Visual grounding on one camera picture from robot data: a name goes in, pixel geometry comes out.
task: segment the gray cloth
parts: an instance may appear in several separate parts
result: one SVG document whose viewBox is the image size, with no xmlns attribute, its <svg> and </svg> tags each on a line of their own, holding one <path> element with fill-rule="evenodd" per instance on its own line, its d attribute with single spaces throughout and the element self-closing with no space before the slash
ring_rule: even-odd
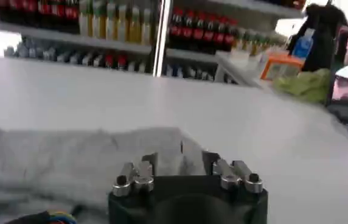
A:
<svg viewBox="0 0 348 224">
<path fill-rule="evenodd" d="M 47 209 L 70 211 L 77 204 L 91 209 L 82 218 L 86 223 L 107 223 L 98 213 L 107 210 L 106 195 L 123 164 L 137 165 L 154 152 L 157 175 L 204 174 L 201 147 L 177 128 L 0 130 L 0 223 Z"/>
</svg>

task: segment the metal pole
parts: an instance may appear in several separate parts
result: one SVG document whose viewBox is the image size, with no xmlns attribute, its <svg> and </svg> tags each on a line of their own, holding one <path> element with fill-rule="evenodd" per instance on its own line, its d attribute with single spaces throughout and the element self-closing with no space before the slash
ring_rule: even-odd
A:
<svg viewBox="0 0 348 224">
<path fill-rule="evenodd" d="M 170 5 L 172 0 L 162 0 L 159 9 L 158 35 L 156 38 L 153 76 L 161 76 L 165 55 L 166 33 L 169 25 Z"/>
</svg>

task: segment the orange box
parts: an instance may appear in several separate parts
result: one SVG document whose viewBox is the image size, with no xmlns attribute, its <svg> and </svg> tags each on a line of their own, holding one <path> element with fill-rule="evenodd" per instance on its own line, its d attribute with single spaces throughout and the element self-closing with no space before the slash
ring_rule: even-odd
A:
<svg viewBox="0 0 348 224">
<path fill-rule="evenodd" d="M 280 75 L 297 75 L 304 65 L 300 58 L 285 54 L 269 54 L 260 79 L 273 80 Z"/>
</svg>

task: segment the red cap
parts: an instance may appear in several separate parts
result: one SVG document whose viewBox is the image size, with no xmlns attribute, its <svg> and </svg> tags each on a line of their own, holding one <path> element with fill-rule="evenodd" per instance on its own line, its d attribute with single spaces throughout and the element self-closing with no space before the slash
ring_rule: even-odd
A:
<svg viewBox="0 0 348 224">
<path fill-rule="evenodd" d="M 237 25 L 237 21 L 236 20 L 234 20 L 234 19 L 230 19 L 229 20 L 229 23 L 231 24 L 231 25 Z"/>
<path fill-rule="evenodd" d="M 205 20 L 205 17 L 206 17 L 205 13 L 203 13 L 203 12 L 199 12 L 198 13 L 198 18 L 199 19 Z"/>
<path fill-rule="evenodd" d="M 194 17 L 194 12 L 191 10 L 187 11 L 187 16 Z"/>
<path fill-rule="evenodd" d="M 113 56 L 112 55 L 107 55 L 105 57 L 105 61 L 108 62 L 108 63 L 113 63 Z"/>
<path fill-rule="evenodd" d="M 174 14 L 183 15 L 184 11 L 182 9 L 179 9 L 179 8 L 174 8 Z"/>
<path fill-rule="evenodd" d="M 219 22 L 221 23 L 227 23 L 228 19 L 226 17 L 220 17 Z"/>
<path fill-rule="evenodd" d="M 119 57 L 119 64 L 125 64 L 127 62 L 127 59 L 125 58 L 124 55 L 121 55 Z"/>
<path fill-rule="evenodd" d="M 216 20 L 216 16 L 213 14 L 208 15 L 208 20 Z"/>
</svg>

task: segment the yellow bottle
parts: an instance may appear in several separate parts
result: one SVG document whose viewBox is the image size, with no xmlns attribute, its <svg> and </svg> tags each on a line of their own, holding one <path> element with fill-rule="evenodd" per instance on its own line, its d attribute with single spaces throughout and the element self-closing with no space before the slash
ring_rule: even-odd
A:
<svg viewBox="0 0 348 224">
<path fill-rule="evenodd" d="M 129 42 L 137 44 L 140 44 L 141 42 L 140 11 L 137 7 L 132 8 L 132 20 L 130 23 Z"/>
<path fill-rule="evenodd" d="M 144 19 L 141 32 L 141 43 L 151 45 L 151 10 L 144 10 Z"/>
<path fill-rule="evenodd" d="M 79 28 L 83 36 L 92 36 L 92 8 L 90 0 L 82 0 L 79 2 Z"/>
<path fill-rule="evenodd" d="M 127 5 L 119 7 L 119 20 L 117 21 L 117 40 L 129 40 L 129 25 L 127 21 Z"/>
<path fill-rule="evenodd" d="M 106 39 L 117 40 L 117 19 L 116 19 L 116 5 L 109 3 L 106 7 Z"/>
<path fill-rule="evenodd" d="M 106 35 L 106 1 L 93 1 L 93 36 L 105 39 Z"/>
</svg>

